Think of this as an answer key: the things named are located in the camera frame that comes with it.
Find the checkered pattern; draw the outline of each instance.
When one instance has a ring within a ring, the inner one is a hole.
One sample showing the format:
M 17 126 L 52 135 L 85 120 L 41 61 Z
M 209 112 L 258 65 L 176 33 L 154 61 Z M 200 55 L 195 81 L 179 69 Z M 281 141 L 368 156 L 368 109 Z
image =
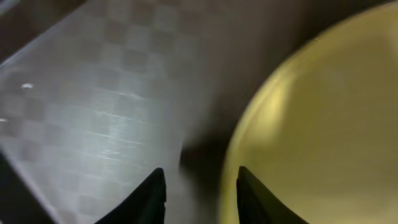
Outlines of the checkered pattern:
M 178 178 L 182 139 L 212 107 L 228 27 L 212 0 L 89 1 L 8 65 L 1 142 L 59 222 L 93 223 L 157 166 Z

